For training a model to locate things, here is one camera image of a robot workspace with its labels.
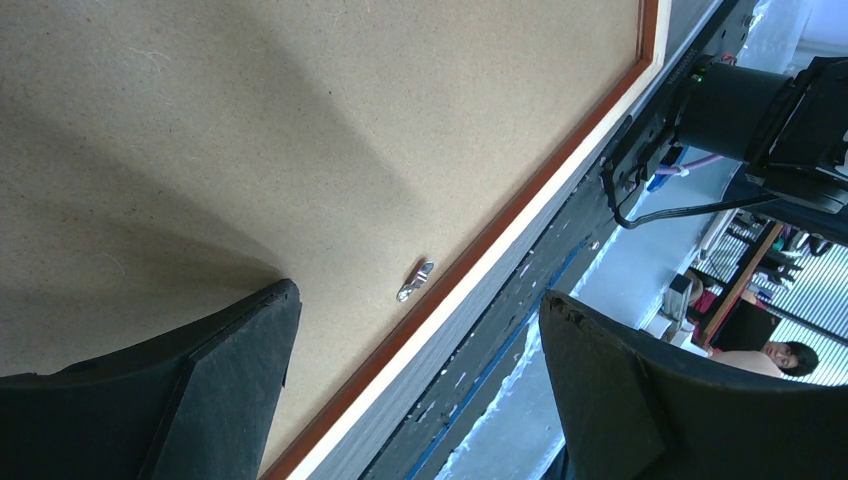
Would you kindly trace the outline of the brown cardboard backing board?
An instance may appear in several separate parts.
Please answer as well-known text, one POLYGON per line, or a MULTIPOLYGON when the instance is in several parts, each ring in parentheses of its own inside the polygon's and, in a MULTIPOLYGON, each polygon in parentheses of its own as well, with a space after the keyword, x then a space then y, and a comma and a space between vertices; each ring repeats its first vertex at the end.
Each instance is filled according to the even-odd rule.
POLYGON ((269 466, 635 58, 638 1, 5 1, 1 371, 279 278, 269 466))

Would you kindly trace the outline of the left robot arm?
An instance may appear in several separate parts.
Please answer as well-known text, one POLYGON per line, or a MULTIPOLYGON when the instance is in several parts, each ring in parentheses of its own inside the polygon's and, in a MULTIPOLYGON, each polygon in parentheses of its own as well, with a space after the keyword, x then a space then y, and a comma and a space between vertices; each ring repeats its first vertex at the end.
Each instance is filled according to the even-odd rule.
MULTIPOLYGON (((748 162, 761 202, 838 210, 847 61, 797 77, 713 63, 682 80, 663 140, 748 162)), ((302 310, 277 281, 55 374, 1 381, 5 479, 252 479, 302 310)), ((580 479, 832 479, 847 474, 847 390, 756 375, 671 347, 556 292, 540 330, 580 479)))

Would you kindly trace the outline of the orange wooden picture frame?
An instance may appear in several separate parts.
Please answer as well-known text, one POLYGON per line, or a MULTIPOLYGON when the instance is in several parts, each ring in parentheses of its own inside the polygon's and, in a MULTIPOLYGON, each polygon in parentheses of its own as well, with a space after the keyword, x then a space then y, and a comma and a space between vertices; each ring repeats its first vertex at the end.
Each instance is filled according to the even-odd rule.
POLYGON ((637 59, 586 119, 340 388, 266 473, 308 479, 352 453, 360 473, 453 351, 443 333, 460 315, 477 320, 513 272, 503 263, 539 215, 569 185, 649 90, 665 64, 672 4, 643 1, 637 59))

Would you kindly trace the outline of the person with black hair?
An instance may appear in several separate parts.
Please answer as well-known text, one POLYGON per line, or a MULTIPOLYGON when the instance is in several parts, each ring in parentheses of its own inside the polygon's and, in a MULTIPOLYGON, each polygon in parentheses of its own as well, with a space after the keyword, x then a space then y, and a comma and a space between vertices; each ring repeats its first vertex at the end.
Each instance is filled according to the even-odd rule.
POLYGON ((708 357, 718 363, 775 378, 800 378, 812 374, 819 366, 816 351, 801 342, 773 342, 760 350, 720 350, 710 348, 708 357))

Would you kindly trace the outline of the silver frame turn clip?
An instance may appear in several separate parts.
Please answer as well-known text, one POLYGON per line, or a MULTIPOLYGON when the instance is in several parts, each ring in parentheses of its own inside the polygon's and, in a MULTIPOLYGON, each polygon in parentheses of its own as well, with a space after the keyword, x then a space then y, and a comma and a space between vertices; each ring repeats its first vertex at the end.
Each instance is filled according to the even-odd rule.
POLYGON ((413 293, 421 289, 427 283, 428 277, 433 269, 433 261, 420 261, 398 290, 396 300, 400 303, 406 302, 413 293))

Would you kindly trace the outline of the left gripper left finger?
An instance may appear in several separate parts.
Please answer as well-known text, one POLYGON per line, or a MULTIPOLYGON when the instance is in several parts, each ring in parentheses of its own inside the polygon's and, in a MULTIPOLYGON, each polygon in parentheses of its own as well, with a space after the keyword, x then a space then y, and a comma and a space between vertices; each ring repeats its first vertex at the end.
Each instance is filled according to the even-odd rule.
POLYGON ((302 309, 277 281, 50 375, 1 380, 5 479, 254 479, 302 309))

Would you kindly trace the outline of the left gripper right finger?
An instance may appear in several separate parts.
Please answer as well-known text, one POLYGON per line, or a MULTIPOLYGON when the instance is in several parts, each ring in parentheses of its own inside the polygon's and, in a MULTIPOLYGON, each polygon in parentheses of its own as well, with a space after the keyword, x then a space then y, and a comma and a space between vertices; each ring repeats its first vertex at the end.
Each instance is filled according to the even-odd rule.
POLYGON ((580 479, 843 479, 847 390, 703 358, 549 291, 539 328, 580 479))

